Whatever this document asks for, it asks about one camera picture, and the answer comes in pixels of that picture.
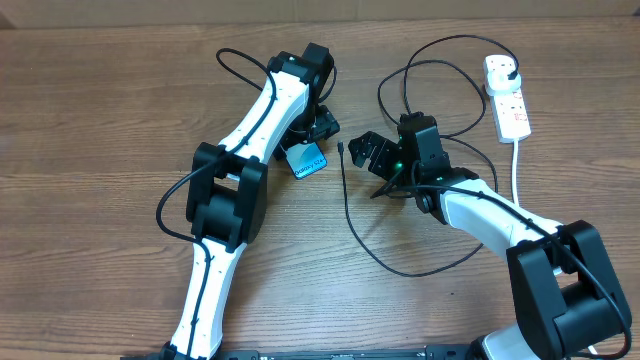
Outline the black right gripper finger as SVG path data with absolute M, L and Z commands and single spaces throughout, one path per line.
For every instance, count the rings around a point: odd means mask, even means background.
M 397 143 L 384 137 L 377 137 L 371 138 L 369 144 L 372 148 L 369 172 L 384 180 L 390 180 L 404 169 L 401 147 Z
M 348 149 L 352 163 L 359 168 L 364 166 L 366 160 L 374 163 L 384 143 L 385 138 L 372 131 L 350 140 Z

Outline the blue Galaxy smartphone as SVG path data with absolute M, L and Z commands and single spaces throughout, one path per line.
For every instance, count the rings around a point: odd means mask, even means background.
M 316 143 L 297 144 L 286 150 L 285 154 L 297 180 L 304 179 L 327 166 L 327 160 Z

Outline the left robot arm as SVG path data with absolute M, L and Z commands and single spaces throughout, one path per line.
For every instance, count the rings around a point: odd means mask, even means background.
M 324 168 L 318 147 L 340 126 L 324 101 L 337 78 L 328 48 L 281 52 L 262 66 L 260 95 L 240 124 L 218 144 L 201 143 L 190 173 L 167 190 L 156 212 L 189 187 L 185 241 L 194 258 L 183 312 L 158 359 L 212 359 L 223 339 L 223 316 L 242 253 L 257 237 L 267 207 L 268 163 L 284 159 L 298 179 Z

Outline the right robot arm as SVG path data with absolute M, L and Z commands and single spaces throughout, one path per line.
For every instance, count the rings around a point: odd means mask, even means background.
M 593 358 L 588 348 L 622 335 L 631 349 L 632 315 L 597 229 L 537 216 L 454 167 L 434 117 L 404 114 L 392 141 L 375 132 L 340 144 L 340 155 L 384 179 L 377 196 L 401 193 L 444 225 L 461 230 L 508 266 L 515 324 L 454 351 L 460 359 Z

